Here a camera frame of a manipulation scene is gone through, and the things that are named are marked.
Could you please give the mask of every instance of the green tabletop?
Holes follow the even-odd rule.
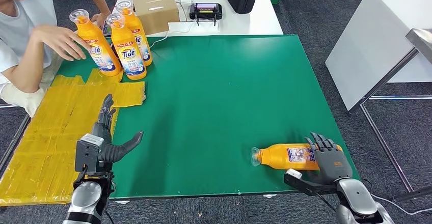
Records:
[[[294,191],[284,171],[252,166],[250,150],[305,143],[310,131],[339,144],[358,178],[298,36],[169,37],[152,55],[147,99],[119,112],[114,143],[144,137],[114,164],[113,198]],[[86,80],[93,67],[59,73]]]

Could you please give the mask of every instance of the robotic arm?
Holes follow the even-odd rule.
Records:
[[[76,143],[75,171],[78,178],[73,182],[71,204],[63,224],[100,224],[109,196],[115,191],[112,172],[113,163],[121,160],[140,142],[143,132],[122,145],[113,145],[111,119],[115,109],[113,96],[108,94],[100,109],[91,134]]]
[[[311,132],[315,144],[306,138],[320,168],[316,181],[302,179],[302,173],[289,169],[284,182],[309,196],[336,193],[340,204],[336,218],[340,224],[394,224],[384,207],[373,200],[365,185],[352,178],[353,170],[345,155],[331,139]]]

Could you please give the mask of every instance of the tide bottle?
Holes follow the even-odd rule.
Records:
[[[119,74],[123,68],[103,36],[102,30],[90,21],[89,12],[77,9],[69,19],[76,24],[78,36],[91,47],[89,53],[100,72],[107,76]]]
[[[266,164],[280,170],[319,171],[309,144],[275,144],[266,149],[253,147],[251,161],[253,166]]]
[[[123,65],[124,72],[131,80],[142,79],[147,75],[140,50],[133,33],[125,26],[121,14],[110,14],[106,22],[111,26],[111,41]]]
[[[143,24],[133,12],[132,2],[129,0],[122,0],[116,5],[116,9],[124,16],[126,27],[131,30],[135,36],[144,64],[146,66],[151,65],[152,58],[150,54],[150,46],[148,45]]]

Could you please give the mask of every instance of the bottle cap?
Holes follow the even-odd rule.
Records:
[[[69,14],[69,19],[76,24],[85,24],[89,19],[89,12],[85,9],[77,9]]]
[[[133,13],[132,1],[122,0],[116,5],[116,9],[123,15],[130,15]]]
[[[106,18],[106,22],[111,26],[111,28],[123,28],[124,27],[124,17],[121,14],[110,14]]]
[[[261,164],[261,150],[256,147],[251,149],[251,163],[253,166]]]

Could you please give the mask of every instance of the yellow foam mat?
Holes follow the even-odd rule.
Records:
[[[70,202],[76,141],[91,131],[102,101],[113,95],[118,107],[140,105],[144,82],[119,83],[121,75],[107,77],[92,70],[84,84],[80,76],[55,77],[35,117],[0,180],[0,206]]]

